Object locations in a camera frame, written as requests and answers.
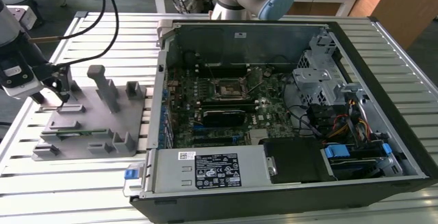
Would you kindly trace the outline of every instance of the screw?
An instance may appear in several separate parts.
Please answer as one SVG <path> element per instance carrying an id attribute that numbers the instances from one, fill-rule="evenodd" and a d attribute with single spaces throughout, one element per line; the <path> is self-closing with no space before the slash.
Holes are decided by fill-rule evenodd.
<path id="1" fill-rule="evenodd" d="M 275 170 L 271 167 L 267 168 L 267 171 L 270 175 L 275 175 Z"/>

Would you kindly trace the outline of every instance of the white label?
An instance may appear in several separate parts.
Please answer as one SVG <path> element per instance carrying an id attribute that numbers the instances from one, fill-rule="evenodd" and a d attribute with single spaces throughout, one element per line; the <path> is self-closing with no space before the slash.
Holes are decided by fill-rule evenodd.
<path id="1" fill-rule="evenodd" d="M 247 33 L 234 33 L 234 38 L 246 38 Z"/>
<path id="2" fill-rule="evenodd" d="M 178 152 L 178 160 L 195 160 L 196 151 Z"/>
<path id="3" fill-rule="evenodd" d="M 21 73 L 21 68 L 20 68 L 20 66 L 15 66 L 11 69 L 5 69 L 4 70 L 4 73 L 5 73 L 5 76 L 7 77 L 11 77 L 11 76 Z"/>

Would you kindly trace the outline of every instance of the black panel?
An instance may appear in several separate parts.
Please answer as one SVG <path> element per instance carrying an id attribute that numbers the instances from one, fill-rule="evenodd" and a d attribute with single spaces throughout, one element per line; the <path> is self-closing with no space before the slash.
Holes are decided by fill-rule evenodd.
<path id="1" fill-rule="evenodd" d="M 422 183 L 422 180 L 405 180 L 278 191 L 135 199 L 131 200 L 131 204 L 154 223 L 215 220 L 358 208 L 398 193 L 425 187 Z"/>
<path id="2" fill-rule="evenodd" d="M 321 154 L 321 142 L 315 138 L 266 138 L 260 140 L 266 156 L 275 162 L 276 175 L 272 184 L 322 182 L 330 177 Z"/>

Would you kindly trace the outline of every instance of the aluminum extrusion table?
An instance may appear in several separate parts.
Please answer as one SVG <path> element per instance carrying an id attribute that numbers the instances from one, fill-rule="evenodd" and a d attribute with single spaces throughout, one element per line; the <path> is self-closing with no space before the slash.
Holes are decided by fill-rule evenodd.
<path id="1" fill-rule="evenodd" d="M 67 34 L 86 28 L 98 13 L 75 18 Z M 103 64 L 116 84 L 139 80 L 148 86 L 146 107 L 151 107 L 158 57 L 156 22 L 160 19 L 207 19 L 206 15 L 123 13 L 120 36 L 108 54 L 72 66 L 80 86 L 94 85 L 87 78 L 90 64 Z M 377 79 L 438 161 L 438 91 L 418 66 L 401 50 L 379 23 L 367 18 L 289 16 L 290 21 L 338 21 Z M 115 31 L 114 14 L 107 13 L 86 35 L 61 41 L 55 63 L 99 53 Z M 345 63 L 347 72 L 353 70 Z M 39 161 L 31 159 L 49 112 L 28 99 L 7 137 L 0 144 L 0 223 L 150 223 L 123 196 L 124 169 L 146 156 L 150 108 L 146 108 L 138 155 L 131 158 Z M 326 210 L 289 215 L 239 218 L 202 223 L 435 223 L 438 189 L 426 188 L 395 195 L 365 208 Z"/>

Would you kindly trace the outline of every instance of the red wire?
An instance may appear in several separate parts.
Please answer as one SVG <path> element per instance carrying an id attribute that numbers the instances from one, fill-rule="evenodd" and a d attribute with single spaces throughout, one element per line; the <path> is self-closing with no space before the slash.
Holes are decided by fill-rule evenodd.
<path id="1" fill-rule="evenodd" d="M 349 115 L 343 114 L 343 115 L 338 115 L 338 116 L 335 117 L 333 130 L 337 128 L 337 121 L 338 121 L 338 119 L 339 119 L 341 117 L 343 117 L 343 116 L 349 116 Z"/>

